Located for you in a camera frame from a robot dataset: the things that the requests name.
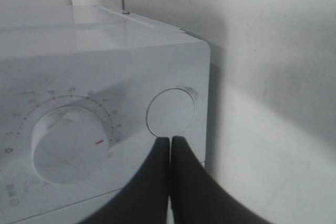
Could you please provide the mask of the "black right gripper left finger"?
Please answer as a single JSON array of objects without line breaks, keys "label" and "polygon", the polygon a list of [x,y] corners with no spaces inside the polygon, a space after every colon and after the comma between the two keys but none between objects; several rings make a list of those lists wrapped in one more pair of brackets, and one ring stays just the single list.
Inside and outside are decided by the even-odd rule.
[{"label": "black right gripper left finger", "polygon": [[128,184],[81,223],[166,223],[170,140],[158,137]]}]

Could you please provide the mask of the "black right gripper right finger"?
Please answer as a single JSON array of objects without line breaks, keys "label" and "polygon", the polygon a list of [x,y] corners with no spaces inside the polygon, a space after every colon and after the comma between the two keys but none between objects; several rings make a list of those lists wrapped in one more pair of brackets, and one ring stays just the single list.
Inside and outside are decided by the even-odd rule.
[{"label": "black right gripper right finger", "polygon": [[186,139],[172,138],[171,206],[175,223],[267,223],[212,179]]}]

